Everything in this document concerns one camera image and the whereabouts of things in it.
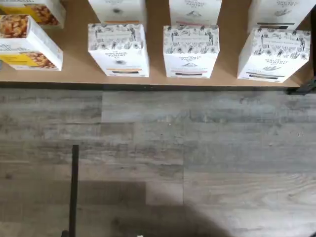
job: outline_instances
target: black pole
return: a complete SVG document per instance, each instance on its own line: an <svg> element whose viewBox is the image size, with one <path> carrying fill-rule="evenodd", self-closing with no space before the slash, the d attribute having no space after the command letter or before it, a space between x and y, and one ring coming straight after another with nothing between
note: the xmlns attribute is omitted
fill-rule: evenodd
<svg viewBox="0 0 316 237"><path fill-rule="evenodd" d="M69 237L76 237L78 171L79 171L79 145L73 145L71 192L70 192L70 207L69 207Z"/></svg>

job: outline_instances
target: box with food photo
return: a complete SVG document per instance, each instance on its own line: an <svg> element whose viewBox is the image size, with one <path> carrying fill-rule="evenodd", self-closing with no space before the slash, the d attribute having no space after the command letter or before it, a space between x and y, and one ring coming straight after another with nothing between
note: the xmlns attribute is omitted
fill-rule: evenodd
<svg viewBox="0 0 316 237"><path fill-rule="evenodd" d="M63 51L30 15L0 15L0 60L16 70L60 71Z"/></svg>
<svg viewBox="0 0 316 237"><path fill-rule="evenodd" d="M26 14L43 28L64 28L66 10L59 0L0 0L0 15Z"/></svg>

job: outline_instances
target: floral illustration on box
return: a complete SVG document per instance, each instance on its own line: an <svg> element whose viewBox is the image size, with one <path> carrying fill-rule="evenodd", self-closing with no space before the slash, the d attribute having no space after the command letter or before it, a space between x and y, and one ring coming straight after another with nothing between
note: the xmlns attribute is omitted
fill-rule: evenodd
<svg viewBox="0 0 316 237"><path fill-rule="evenodd" d="M279 17L279 16L284 16L286 14L289 14L291 12L291 10L288 10L288 9L283 9L283 10L280 10L280 11L276 11L275 12L275 16Z"/></svg>
<svg viewBox="0 0 316 237"><path fill-rule="evenodd" d="M142 49L141 25L89 24L90 50L128 50Z"/></svg>
<svg viewBox="0 0 316 237"><path fill-rule="evenodd" d="M0 38L25 38L28 15L4 15L0 17Z"/></svg>
<svg viewBox="0 0 316 237"><path fill-rule="evenodd" d="M218 26L165 26L163 51L172 53L214 53L218 54Z"/></svg>
<svg viewBox="0 0 316 237"><path fill-rule="evenodd" d="M283 29L253 29L252 53L277 58L299 58L308 60L311 45L311 33Z"/></svg>
<svg viewBox="0 0 316 237"><path fill-rule="evenodd" d="M201 17L202 15L198 11L191 11L187 14L187 16L191 17Z"/></svg>

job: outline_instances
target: white box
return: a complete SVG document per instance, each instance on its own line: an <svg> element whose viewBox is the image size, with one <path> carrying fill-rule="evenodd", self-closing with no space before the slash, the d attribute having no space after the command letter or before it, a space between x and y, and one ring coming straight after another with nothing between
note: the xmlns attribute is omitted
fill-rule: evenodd
<svg viewBox="0 0 316 237"><path fill-rule="evenodd" d="M143 24L146 29L145 0L88 0L101 23Z"/></svg>
<svg viewBox="0 0 316 237"><path fill-rule="evenodd" d="M88 28L88 51L107 76L149 77L143 25L98 23Z"/></svg>
<svg viewBox="0 0 316 237"><path fill-rule="evenodd" d="M171 25L217 25L222 0L169 0Z"/></svg>
<svg viewBox="0 0 316 237"><path fill-rule="evenodd" d="M239 56L238 78L284 82L310 58L311 32L254 28Z"/></svg>
<svg viewBox="0 0 316 237"><path fill-rule="evenodd" d="M30 15L0 15L0 60L16 70L60 71L63 51Z"/></svg>
<svg viewBox="0 0 316 237"><path fill-rule="evenodd" d="M218 26L165 26L163 31L167 77L211 77L220 51Z"/></svg>
<svg viewBox="0 0 316 237"><path fill-rule="evenodd" d="M316 0L252 0L248 32L254 27L296 30Z"/></svg>
<svg viewBox="0 0 316 237"><path fill-rule="evenodd" d="M43 28L64 28L66 10L59 0L0 0L0 15L31 15Z"/></svg>

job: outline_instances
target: brand logo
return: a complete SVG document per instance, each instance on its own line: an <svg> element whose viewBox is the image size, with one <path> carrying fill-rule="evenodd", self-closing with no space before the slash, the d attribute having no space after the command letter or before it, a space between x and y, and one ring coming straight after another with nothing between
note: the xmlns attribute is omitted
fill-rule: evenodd
<svg viewBox="0 0 316 237"><path fill-rule="evenodd" d="M105 53L105 55L112 57L112 58L121 58L127 55L126 52L111 52L111 53Z"/></svg>
<svg viewBox="0 0 316 237"><path fill-rule="evenodd" d="M192 8L198 8L198 7L204 7L205 3L198 0L184 0L186 5L192 7Z"/></svg>
<svg viewBox="0 0 316 237"><path fill-rule="evenodd" d="M124 0L105 0L105 3L115 5L115 4L121 4L123 1Z"/></svg>
<svg viewBox="0 0 316 237"><path fill-rule="evenodd" d="M34 2L34 0L0 0L0 2Z"/></svg>
<svg viewBox="0 0 316 237"><path fill-rule="evenodd" d="M188 62L193 61L193 60L198 60L201 58L201 56L181 56L179 57L181 60L186 60Z"/></svg>
<svg viewBox="0 0 316 237"><path fill-rule="evenodd" d="M272 65L283 65L288 63L288 61L280 59L266 59L266 62Z"/></svg>
<svg viewBox="0 0 316 237"><path fill-rule="evenodd" d="M296 6L298 5L297 1L276 1L277 5L280 6Z"/></svg>
<svg viewBox="0 0 316 237"><path fill-rule="evenodd" d="M27 48L17 47L17 48L11 48L9 44L0 44L0 51L29 51Z"/></svg>

